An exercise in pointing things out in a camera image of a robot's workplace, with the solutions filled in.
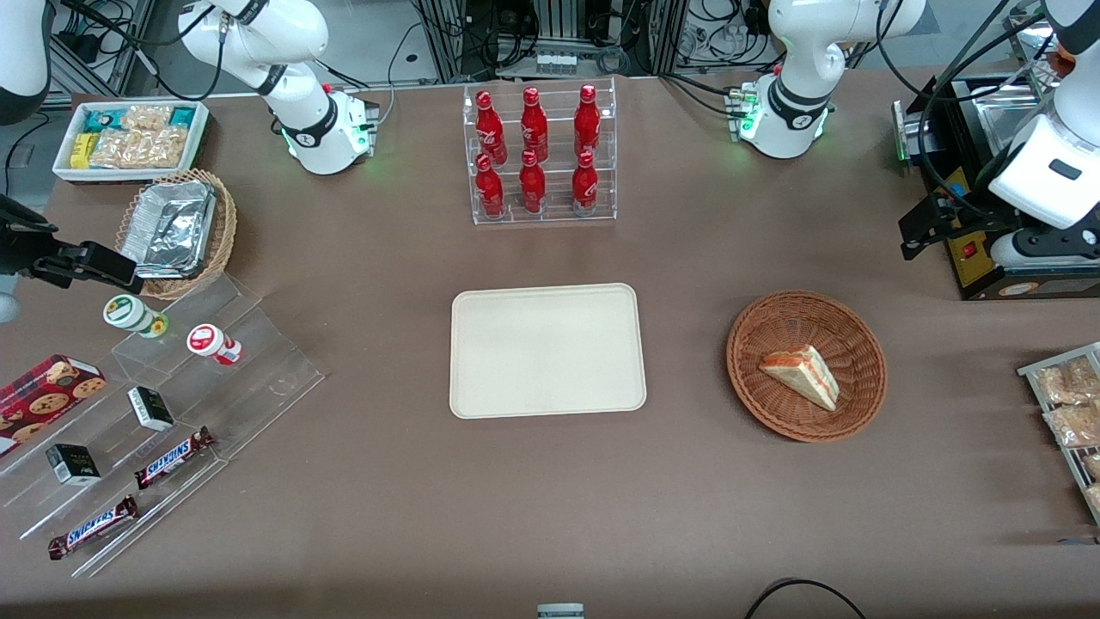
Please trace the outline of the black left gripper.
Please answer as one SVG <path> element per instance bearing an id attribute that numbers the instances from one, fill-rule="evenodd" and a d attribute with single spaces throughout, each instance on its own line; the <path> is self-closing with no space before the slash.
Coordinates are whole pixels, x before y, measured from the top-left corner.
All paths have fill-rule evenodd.
<path id="1" fill-rule="evenodd" d="M 923 251 L 944 241 L 944 232 L 950 231 L 957 219 L 954 195 L 943 191 L 928 194 L 920 201 L 920 217 L 902 217 L 899 231 L 902 236 L 900 251 L 902 259 L 912 261 Z M 1021 215 L 1020 226 L 1009 230 L 1001 224 L 979 222 L 974 215 L 963 215 L 966 226 L 952 229 L 948 237 L 955 239 L 983 232 L 994 236 L 990 254 L 999 257 L 1097 257 L 1097 226 L 1099 208 L 1093 207 L 1075 224 L 1060 229 L 1043 224 L 1031 215 Z"/>

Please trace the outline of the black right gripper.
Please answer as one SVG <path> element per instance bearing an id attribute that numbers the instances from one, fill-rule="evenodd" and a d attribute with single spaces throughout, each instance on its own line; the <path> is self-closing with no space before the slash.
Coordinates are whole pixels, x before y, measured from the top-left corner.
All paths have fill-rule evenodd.
<path id="1" fill-rule="evenodd" d="M 61 247 L 52 226 L 38 212 L 1 196 L 1 273 L 40 279 L 56 287 L 98 279 L 125 292 L 142 292 L 138 263 L 98 242 Z"/>

